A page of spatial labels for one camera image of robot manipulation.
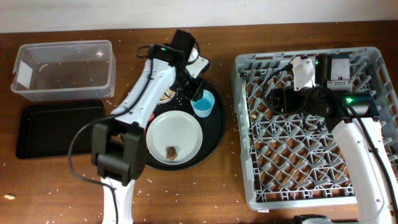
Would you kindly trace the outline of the light blue plastic cup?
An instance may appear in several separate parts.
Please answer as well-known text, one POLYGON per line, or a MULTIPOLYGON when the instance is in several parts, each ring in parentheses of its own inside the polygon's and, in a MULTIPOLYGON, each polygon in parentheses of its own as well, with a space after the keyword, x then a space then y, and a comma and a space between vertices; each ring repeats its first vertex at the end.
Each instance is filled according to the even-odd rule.
POLYGON ((215 105, 215 97, 212 92, 203 90, 203 96, 197 101, 191 101, 194 113, 200 118, 206 118, 211 114, 215 105))

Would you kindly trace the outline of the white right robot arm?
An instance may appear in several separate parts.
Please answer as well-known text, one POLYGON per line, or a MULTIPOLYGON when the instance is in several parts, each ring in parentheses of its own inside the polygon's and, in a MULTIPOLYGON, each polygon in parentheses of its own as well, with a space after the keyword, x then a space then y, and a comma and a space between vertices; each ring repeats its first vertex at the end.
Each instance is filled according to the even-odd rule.
POLYGON ((295 57, 265 79, 262 94, 276 114, 324 119, 348 168, 360 223, 397 223, 397 181, 380 115, 369 93, 353 91, 347 55, 295 57))

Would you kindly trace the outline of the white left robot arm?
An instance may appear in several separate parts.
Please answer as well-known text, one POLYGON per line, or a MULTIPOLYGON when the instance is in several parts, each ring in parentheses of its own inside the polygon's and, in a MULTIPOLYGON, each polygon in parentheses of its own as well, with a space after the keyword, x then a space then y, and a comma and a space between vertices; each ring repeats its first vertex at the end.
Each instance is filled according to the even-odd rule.
POLYGON ((147 46, 137 83, 111 114, 92 122, 91 161, 104 188, 103 223, 132 223, 132 190, 147 162, 145 128, 161 96, 172 90, 197 101, 209 66, 197 42, 147 46))

